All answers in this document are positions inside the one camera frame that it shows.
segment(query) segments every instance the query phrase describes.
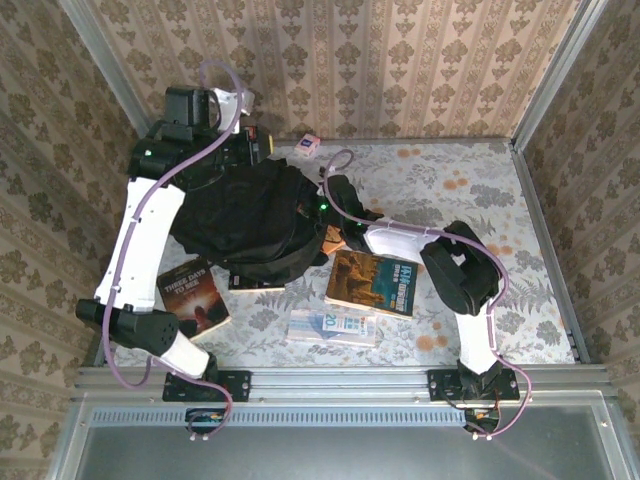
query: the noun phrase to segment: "book cover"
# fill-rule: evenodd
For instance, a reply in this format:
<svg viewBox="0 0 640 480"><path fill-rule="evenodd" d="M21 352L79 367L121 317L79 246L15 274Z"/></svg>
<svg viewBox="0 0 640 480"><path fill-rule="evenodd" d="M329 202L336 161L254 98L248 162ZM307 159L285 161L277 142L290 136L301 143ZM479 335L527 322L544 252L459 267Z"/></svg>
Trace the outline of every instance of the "book cover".
<svg viewBox="0 0 640 480"><path fill-rule="evenodd" d="M340 236L340 229L329 225L327 228L327 235L324 237L324 243L322 244L322 252L326 255L330 255L336 250L340 250L346 245L346 242Z"/></svg>
<svg viewBox="0 0 640 480"><path fill-rule="evenodd" d="M282 284L265 283L235 273L229 274L230 293L281 292L283 290L284 285Z"/></svg>
<svg viewBox="0 0 640 480"><path fill-rule="evenodd" d="M163 273L157 284L165 309L176 314L187 338L196 339L231 320L202 258Z"/></svg>
<svg viewBox="0 0 640 480"><path fill-rule="evenodd" d="M417 263L341 250L325 301L411 318L417 275Z"/></svg>
<svg viewBox="0 0 640 480"><path fill-rule="evenodd" d="M294 310L289 319L287 339L374 347L376 317L375 315L343 315Z"/></svg>

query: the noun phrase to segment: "aluminum frame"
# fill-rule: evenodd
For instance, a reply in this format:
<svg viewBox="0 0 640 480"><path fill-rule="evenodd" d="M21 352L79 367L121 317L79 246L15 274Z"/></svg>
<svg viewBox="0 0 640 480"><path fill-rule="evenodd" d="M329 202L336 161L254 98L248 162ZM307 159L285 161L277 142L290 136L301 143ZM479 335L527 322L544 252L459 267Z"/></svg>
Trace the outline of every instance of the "aluminum frame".
<svg viewBox="0 0 640 480"><path fill-rule="evenodd" d="M533 180L529 173L524 155L521 149L516 146L511 146L511 157L516 168L520 185L522 186L522 193L524 195L525 202L527 203L527 210L531 216L531 222L533 223L533 229L535 230L538 243L540 244L540 251L542 252L542 258L545 266L547 267L547 273L549 274L549 281L551 282L551 288L560 310L560 315L567 322L567 326L571 330L573 339L575 341L575 348L578 351L580 361L582 363L590 363L591 358L587 351L587 344L584 341L576 312L573 309L571 298L569 297L569 289L564 281L562 270L560 269L560 263L556 251L553 248L553 242L551 241L551 235L547 228L547 222L544 220L544 214L542 213L542 207L536 194L536 189L533 185Z"/></svg>
<svg viewBox="0 0 640 480"><path fill-rule="evenodd" d="M278 407L295 412L309 409L361 409L393 407L396 411L443 409L432 402L426 385L426 371L449 368L352 367L352 368L252 368L250 401L239 405L243 411L260 412ZM532 407L589 406L599 425L598 432L616 479L638 477L637 458L620 410L615 403L616 390L602 365L525 366L534 383ZM125 378L139 378L144 369L123 368ZM105 406L166 408L162 402L165 374L153 372L148 387L141 391L123 389L109 369L82 368L68 420L56 447L49 477L51 480L75 479L95 409ZM526 383L518 377L524 394ZM172 403L173 406L203 407L202 403Z"/></svg>
<svg viewBox="0 0 640 480"><path fill-rule="evenodd" d="M608 0L582 0L579 3L576 14L556 49L556 54L551 59L529 102L529 107L513 134L518 150L524 150L531 140L607 4Z"/></svg>
<svg viewBox="0 0 640 480"><path fill-rule="evenodd" d="M138 136L145 136L153 122L146 114L143 101L127 81L123 67L111 49L88 2L60 0L60 5L69 16L82 42L87 46Z"/></svg>

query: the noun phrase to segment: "black mounting bracket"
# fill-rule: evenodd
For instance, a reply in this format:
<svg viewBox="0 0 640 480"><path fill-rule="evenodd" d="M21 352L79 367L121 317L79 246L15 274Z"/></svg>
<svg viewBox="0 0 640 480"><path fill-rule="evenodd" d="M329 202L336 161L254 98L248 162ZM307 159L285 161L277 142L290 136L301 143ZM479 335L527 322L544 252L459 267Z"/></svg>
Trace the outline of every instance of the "black mounting bracket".
<svg viewBox="0 0 640 480"><path fill-rule="evenodd" d="M249 401L251 372L249 370L219 370L216 384L224 387L234 402ZM201 387L167 373L162 392L165 402L224 402L224 395L213 388Z"/></svg>
<svg viewBox="0 0 640 480"><path fill-rule="evenodd" d="M471 386L465 381L465 375L466 372L461 371L460 368L428 370L427 385L431 401L445 402L448 399L453 402L473 400L495 402L496 393L500 401L520 399L516 374L509 368L492 372L490 380L488 377L484 377L484 380L479 379L478 382L472 382Z"/></svg>

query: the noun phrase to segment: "patterned wallpaper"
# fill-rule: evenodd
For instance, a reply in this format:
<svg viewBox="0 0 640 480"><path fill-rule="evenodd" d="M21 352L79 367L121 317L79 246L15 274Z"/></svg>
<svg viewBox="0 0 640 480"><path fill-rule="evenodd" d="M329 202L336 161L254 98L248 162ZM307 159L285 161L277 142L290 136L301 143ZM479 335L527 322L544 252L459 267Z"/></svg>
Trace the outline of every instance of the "patterned wallpaper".
<svg viewBox="0 0 640 480"><path fill-rule="evenodd" d="M610 2L525 156L590 353L640 447L640 2Z"/></svg>
<svg viewBox="0 0 640 480"><path fill-rule="evenodd" d="M46 473L133 138L56 2L0 2L0 478Z"/></svg>
<svg viewBox="0 0 640 480"><path fill-rule="evenodd" d="M155 118L203 60L276 137L510 137L576 0L91 0ZM228 80L209 72L209 84Z"/></svg>

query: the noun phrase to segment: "orange stain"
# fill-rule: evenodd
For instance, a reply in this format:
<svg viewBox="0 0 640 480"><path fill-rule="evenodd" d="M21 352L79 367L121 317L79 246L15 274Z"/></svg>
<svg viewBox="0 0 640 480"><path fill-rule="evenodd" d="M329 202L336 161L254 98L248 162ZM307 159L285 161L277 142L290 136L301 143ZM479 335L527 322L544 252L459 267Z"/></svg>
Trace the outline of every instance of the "orange stain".
<svg viewBox="0 0 640 480"><path fill-rule="evenodd" d="M489 245L487 245L487 248L494 255L500 255L500 247L498 247L495 243L490 243Z"/></svg>
<svg viewBox="0 0 640 480"><path fill-rule="evenodd" d="M423 352L430 352L433 350L434 343L433 338L429 335L421 335L416 339L416 347Z"/></svg>

